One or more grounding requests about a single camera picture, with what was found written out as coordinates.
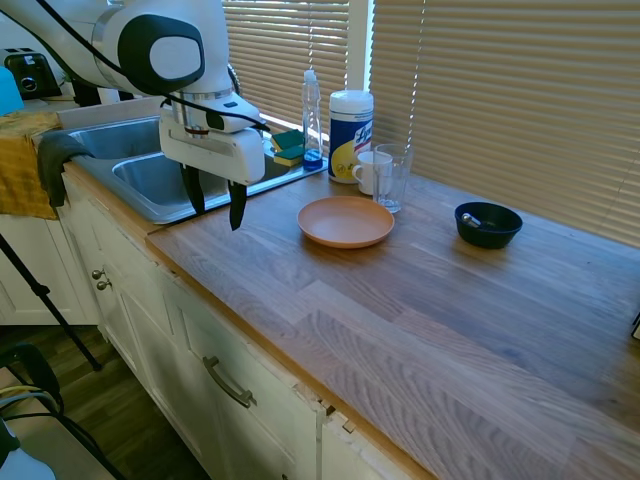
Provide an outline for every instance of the green sponge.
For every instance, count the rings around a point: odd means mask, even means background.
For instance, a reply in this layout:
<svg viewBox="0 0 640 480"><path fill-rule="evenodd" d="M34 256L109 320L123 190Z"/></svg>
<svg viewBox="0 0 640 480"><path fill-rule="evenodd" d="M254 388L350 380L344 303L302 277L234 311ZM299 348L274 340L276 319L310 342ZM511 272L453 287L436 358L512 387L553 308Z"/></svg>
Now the green sponge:
<svg viewBox="0 0 640 480"><path fill-rule="evenodd" d="M304 148L302 145L287 148L281 152L277 152L273 157L273 161L286 167L293 167L302 161Z"/></svg>
<svg viewBox="0 0 640 480"><path fill-rule="evenodd" d="M302 145L304 143L304 136L300 130L289 130L288 132L272 135L271 143L276 149L276 152L282 152L291 147Z"/></svg>

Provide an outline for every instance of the lemon graphic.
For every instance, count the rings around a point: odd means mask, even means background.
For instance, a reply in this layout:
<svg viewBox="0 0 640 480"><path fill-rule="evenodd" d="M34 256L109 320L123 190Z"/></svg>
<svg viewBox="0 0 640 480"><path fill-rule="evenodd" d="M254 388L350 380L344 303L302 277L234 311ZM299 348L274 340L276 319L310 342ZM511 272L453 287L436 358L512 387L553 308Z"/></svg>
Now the lemon graphic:
<svg viewBox="0 0 640 480"><path fill-rule="evenodd" d="M331 156L331 170L338 178L353 179L351 170L355 167L356 161L353 156L353 140L335 149Z"/></svg>

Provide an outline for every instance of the black stand leg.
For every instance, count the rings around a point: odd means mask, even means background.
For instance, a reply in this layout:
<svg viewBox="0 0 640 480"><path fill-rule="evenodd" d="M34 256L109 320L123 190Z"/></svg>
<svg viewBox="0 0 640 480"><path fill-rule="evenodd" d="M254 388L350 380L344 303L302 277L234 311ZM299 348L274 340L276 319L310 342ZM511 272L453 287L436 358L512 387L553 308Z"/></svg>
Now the black stand leg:
<svg viewBox="0 0 640 480"><path fill-rule="evenodd" d="M26 282L31 287L31 290L33 290L33 293L35 293L40 298L40 300L42 300L42 303L44 303L45 306L49 309L51 314L55 317L55 319L58 321L60 326L64 329L65 333L69 336L69 338L73 340L73 343L76 344L76 347L78 347L80 352L82 352L82 354L87 359L87 361L91 364L93 369L96 372L98 370L101 370L102 365L100 365L98 361L94 358L94 356L91 355L91 352L87 350L87 347L85 347L84 343L80 341L80 339L75 334L73 329L69 326L69 324L64 319L62 314L58 311L56 306L49 299L48 297L50 293L49 288L45 285L39 284L38 281L34 278L34 276L31 275L31 272L29 271L29 269L26 267L24 263L22 263L22 260L20 260L20 257L18 257L16 252L13 250L13 248L11 248L11 245L9 245L9 243L4 239L2 234L0 234L0 250L2 250L2 252L7 256L7 258L13 264L13 266L16 267L16 270L18 270L20 275L22 275L22 278L26 280Z"/></svg>

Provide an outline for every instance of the dark wooden floor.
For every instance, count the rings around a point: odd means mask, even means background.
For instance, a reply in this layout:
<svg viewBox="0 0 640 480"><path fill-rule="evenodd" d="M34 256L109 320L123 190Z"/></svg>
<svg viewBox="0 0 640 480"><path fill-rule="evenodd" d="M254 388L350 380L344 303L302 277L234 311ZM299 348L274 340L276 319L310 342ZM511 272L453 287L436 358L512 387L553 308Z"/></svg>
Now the dark wooden floor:
<svg viewBox="0 0 640 480"><path fill-rule="evenodd" d="M115 349L95 327L76 331L104 365L101 372L93 372L60 327L0 327L0 348L29 342L43 352L60 382L67 416L128 480L208 479Z"/></svg>

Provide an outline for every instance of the glass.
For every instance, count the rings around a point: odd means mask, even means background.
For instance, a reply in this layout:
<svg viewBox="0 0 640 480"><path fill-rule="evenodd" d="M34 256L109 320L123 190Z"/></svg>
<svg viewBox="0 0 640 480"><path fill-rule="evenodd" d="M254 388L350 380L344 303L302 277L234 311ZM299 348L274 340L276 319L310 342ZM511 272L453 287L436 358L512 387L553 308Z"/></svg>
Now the glass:
<svg viewBox="0 0 640 480"><path fill-rule="evenodd" d="M378 145L373 151L373 200L391 213L402 208L413 149L406 145Z"/></svg>

